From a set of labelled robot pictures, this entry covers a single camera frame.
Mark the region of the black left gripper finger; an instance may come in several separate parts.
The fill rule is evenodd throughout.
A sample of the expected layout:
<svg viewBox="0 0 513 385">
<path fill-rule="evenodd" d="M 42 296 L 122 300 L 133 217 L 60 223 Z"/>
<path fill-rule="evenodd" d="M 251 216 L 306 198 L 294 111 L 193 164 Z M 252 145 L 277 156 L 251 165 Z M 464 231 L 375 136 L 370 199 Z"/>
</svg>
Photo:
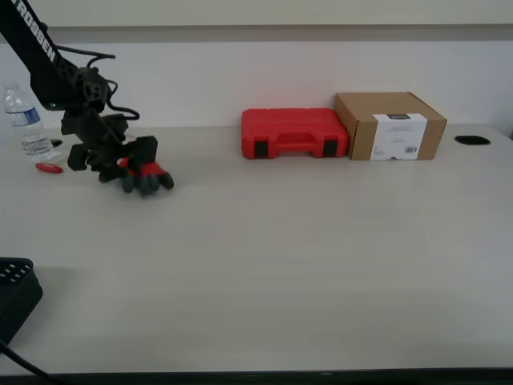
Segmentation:
<svg viewBox="0 0 513 385">
<path fill-rule="evenodd" d="M 122 146 L 118 165 L 124 168 L 142 168 L 156 162 L 158 141 L 154 136 L 141 136 Z"/>
<path fill-rule="evenodd" d="M 74 144 L 71 147 L 67 165 L 73 171 L 85 171 L 88 168 L 99 174 L 99 181 L 107 183 L 119 178 L 120 167 L 117 164 L 117 153 L 109 147 L 91 148 L 85 144 Z"/>
</svg>

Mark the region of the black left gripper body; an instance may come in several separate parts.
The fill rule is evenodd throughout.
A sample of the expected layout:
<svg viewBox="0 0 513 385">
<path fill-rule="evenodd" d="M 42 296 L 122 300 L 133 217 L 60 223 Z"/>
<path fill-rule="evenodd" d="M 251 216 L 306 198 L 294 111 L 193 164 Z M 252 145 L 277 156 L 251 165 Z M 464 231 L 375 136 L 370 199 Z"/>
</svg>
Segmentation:
<svg viewBox="0 0 513 385">
<path fill-rule="evenodd" d="M 112 148 L 117 153 L 115 157 L 121 156 L 127 128 L 127 118 L 123 114 L 101 116 L 91 108 L 66 111 L 61 120 L 64 136 L 76 136 L 80 144 L 91 148 Z"/>
</svg>

